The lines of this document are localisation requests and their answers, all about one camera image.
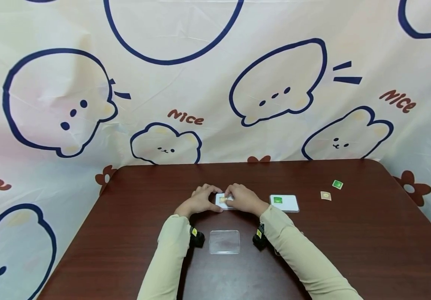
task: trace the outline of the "green square sticker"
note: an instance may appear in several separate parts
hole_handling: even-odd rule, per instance
[[[332,186],[336,189],[342,189],[343,185],[344,183],[340,182],[339,180],[334,180],[334,182],[332,183]]]

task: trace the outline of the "brown table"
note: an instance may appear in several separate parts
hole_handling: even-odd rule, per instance
[[[331,187],[333,180],[342,190]],[[382,165],[333,160],[123,167],[114,175],[49,279],[42,300],[135,300],[165,219],[203,183],[243,183],[262,199],[295,194],[295,225],[364,299],[431,299],[431,224]],[[320,191],[332,193],[332,202]],[[285,262],[251,242],[258,220],[206,212],[191,223],[238,230],[241,253],[189,250],[179,298],[309,299]]]

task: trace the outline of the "white card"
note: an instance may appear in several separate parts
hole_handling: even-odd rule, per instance
[[[227,210],[227,209],[234,209],[234,208],[231,208],[231,207],[229,207],[229,206],[227,206],[227,204],[225,203],[225,202],[221,202],[221,198],[224,198],[224,194],[223,193],[219,193],[219,194],[215,194],[215,205],[217,205],[217,206],[220,206],[222,209],[225,209],[225,210]],[[229,195],[228,197],[227,197],[227,199],[229,199],[229,200],[234,200],[234,198],[232,198],[232,195]]]
[[[299,205],[295,195],[271,195],[271,205],[283,212],[298,213]]]

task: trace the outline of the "cartoon bear face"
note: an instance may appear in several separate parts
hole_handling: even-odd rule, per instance
[[[238,76],[229,104],[245,127],[286,113],[302,113],[310,107],[326,66],[323,40],[285,45],[260,57]]]
[[[54,266],[55,235],[36,205],[0,215],[0,300],[32,300]]]
[[[80,154],[99,123],[113,119],[114,82],[92,54],[49,49],[26,56],[4,83],[3,108],[10,129],[26,146]]]
[[[202,141],[195,132],[178,133],[169,125],[150,123],[130,139],[132,154],[154,165],[196,164]]]
[[[313,159],[365,158],[393,132],[386,120],[374,120],[370,107],[361,106],[311,135],[302,148]]]
[[[104,0],[107,20],[120,44],[139,59],[159,65],[186,63],[216,47],[234,25],[243,3]]]
[[[426,0],[399,0],[398,18],[412,38],[431,38],[431,7]]]

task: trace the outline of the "white backdrop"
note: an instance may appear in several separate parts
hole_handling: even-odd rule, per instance
[[[431,221],[431,1],[0,0],[0,299],[122,165],[336,158]]]

